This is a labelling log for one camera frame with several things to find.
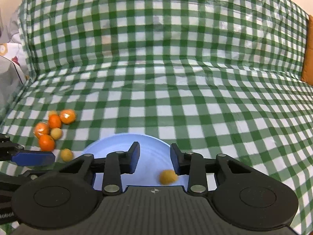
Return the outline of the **yellow longan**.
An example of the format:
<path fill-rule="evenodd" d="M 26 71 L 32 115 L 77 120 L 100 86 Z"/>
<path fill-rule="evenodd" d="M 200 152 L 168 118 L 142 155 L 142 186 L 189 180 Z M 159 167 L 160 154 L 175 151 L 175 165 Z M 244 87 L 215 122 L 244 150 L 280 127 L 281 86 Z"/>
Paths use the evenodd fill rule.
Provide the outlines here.
<path fill-rule="evenodd" d="M 64 161 L 64 162 L 70 162 L 73 160 L 74 155 L 73 152 L 70 149 L 63 149 L 60 151 L 60 158 Z"/>
<path fill-rule="evenodd" d="M 159 182 L 161 185 L 171 185 L 178 180 L 174 170 L 163 170 L 159 174 Z"/>
<path fill-rule="evenodd" d="M 58 140 L 63 136 L 63 131 L 60 128 L 53 128 L 50 130 L 50 135 L 54 140 Z"/>
<path fill-rule="evenodd" d="M 55 110 L 51 110 L 49 113 L 48 113 L 48 117 L 52 116 L 52 115 L 58 115 L 58 112 L 56 112 Z"/>

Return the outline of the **bare orange tangerine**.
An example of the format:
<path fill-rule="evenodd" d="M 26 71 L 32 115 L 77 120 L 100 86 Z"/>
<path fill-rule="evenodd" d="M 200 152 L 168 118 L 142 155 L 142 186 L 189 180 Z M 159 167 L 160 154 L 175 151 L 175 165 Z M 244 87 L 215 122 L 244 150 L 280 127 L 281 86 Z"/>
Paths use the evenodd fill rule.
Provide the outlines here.
<path fill-rule="evenodd" d="M 42 151 L 51 152 L 55 149 L 55 140 L 47 134 L 38 139 L 39 147 Z"/>
<path fill-rule="evenodd" d="M 57 114 L 52 114 L 49 116 L 48 125 L 50 129 L 62 128 L 62 121 Z"/>

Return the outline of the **orange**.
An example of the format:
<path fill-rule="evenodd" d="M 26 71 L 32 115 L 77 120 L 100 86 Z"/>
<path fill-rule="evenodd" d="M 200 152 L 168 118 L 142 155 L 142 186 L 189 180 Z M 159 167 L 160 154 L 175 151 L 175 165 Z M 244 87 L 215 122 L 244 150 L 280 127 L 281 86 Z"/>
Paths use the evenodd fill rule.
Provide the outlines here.
<path fill-rule="evenodd" d="M 38 139 L 43 135 L 49 135 L 50 133 L 49 125 L 47 123 L 40 122 L 37 125 L 35 125 L 33 133 Z"/>
<path fill-rule="evenodd" d="M 62 123 L 71 124 L 76 120 L 76 113 L 73 109 L 65 109 L 60 112 L 59 117 Z"/>

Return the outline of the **light blue plate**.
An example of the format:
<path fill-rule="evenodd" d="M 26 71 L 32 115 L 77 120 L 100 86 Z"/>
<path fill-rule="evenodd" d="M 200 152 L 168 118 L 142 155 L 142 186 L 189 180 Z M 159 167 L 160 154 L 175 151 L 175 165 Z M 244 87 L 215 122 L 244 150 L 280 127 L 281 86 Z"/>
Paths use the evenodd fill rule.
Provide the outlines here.
<path fill-rule="evenodd" d="M 122 157 L 133 143 L 139 143 L 135 154 L 139 157 L 133 174 L 122 174 L 118 158 Z M 106 194 L 118 194 L 131 186 L 161 186 L 159 175 L 164 170 L 173 169 L 170 159 L 170 145 L 152 136 L 121 133 L 100 139 L 89 145 L 83 152 L 92 154 L 95 159 L 105 158 L 106 164 L 96 173 L 95 189 Z"/>

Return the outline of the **green white checkered cloth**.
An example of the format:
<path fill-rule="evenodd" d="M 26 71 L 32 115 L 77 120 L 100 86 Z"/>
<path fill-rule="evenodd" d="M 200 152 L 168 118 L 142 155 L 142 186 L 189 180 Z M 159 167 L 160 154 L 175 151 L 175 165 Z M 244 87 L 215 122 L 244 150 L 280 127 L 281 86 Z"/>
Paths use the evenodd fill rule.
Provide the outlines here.
<path fill-rule="evenodd" d="M 37 150 L 34 126 L 73 109 L 56 150 L 129 132 L 225 153 L 292 188 L 291 226 L 309 234 L 308 22 L 291 0 L 22 0 L 30 76 L 1 110 L 1 132 Z"/>

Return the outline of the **orange brown cushion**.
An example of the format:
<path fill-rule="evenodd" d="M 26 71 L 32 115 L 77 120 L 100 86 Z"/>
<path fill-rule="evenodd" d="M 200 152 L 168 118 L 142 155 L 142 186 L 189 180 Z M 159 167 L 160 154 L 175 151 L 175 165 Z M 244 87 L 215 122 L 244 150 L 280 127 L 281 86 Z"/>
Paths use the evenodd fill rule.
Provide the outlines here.
<path fill-rule="evenodd" d="M 313 17 L 309 16 L 305 58 L 303 62 L 301 80 L 313 86 Z"/>

